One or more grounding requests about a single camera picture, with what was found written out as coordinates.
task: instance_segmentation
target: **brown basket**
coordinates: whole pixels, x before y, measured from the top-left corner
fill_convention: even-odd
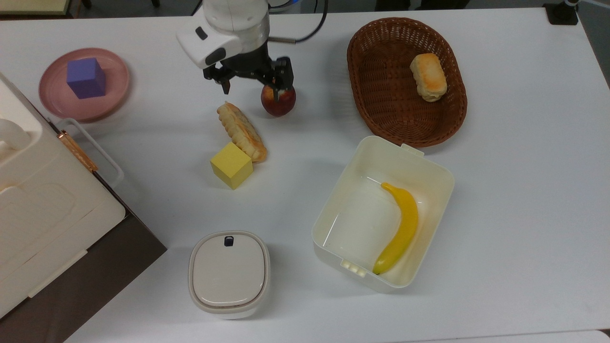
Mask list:
[[[417,94],[409,65],[418,54],[439,57],[447,92],[434,102]],[[431,146],[451,137],[466,116],[466,89],[445,39],[409,18],[384,18],[362,27],[350,41],[347,65],[360,115],[371,131],[394,144]]]

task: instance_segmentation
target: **toasted bread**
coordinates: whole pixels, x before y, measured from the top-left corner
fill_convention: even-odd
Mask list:
[[[429,102],[435,102],[447,92],[447,80],[435,54],[415,56],[410,65],[417,83],[417,93]]]
[[[262,162],[267,158],[267,148],[262,139],[237,106],[225,102],[216,112],[233,143],[250,156],[252,162]]]

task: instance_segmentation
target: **pink plate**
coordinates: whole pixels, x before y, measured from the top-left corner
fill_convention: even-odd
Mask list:
[[[68,61],[95,57],[106,74],[106,95],[79,99],[66,83]],[[99,48],[71,51],[53,62],[40,79],[38,95],[49,112],[60,118],[93,121],[112,113],[127,95],[129,71],[113,52]]]

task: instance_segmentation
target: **purple cube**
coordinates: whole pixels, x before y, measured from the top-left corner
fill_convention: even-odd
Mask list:
[[[68,61],[66,82],[79,99],[106,94],[106,74],[95,57]]]

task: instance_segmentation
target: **appliance handle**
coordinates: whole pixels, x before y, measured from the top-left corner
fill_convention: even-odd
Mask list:
[[[85,138],[89,141],[89,143],[91,143],[91,145],[93,145],[93,147],[98,150],[99,153],[102,154],[102,156],[104,156],[104,158],[108,161],[108,163],[110,163],[111,166],[117,171],[117,177],[112,182],[106,181],[108,185],[110,185],[110,187],[115,188],[125,178],[125,173],[123,173],[121,167],[119,167],[119,165],[112,159],[112,157],[110,157],[110,155],[108,155],[104,151],[104,149],[102,149],[102,147],[95,141],[95,139],[93,139],[93,137],[91,137],[91,135],[85,130],[85,128],[83,128],[76,120],[72,118],[66,118],[60,120],[56,124],[57,129],[59,129],[60,131],[64,130],[70,125],[74,126],[78,131],[80,131],[80,133],[85,136]]]

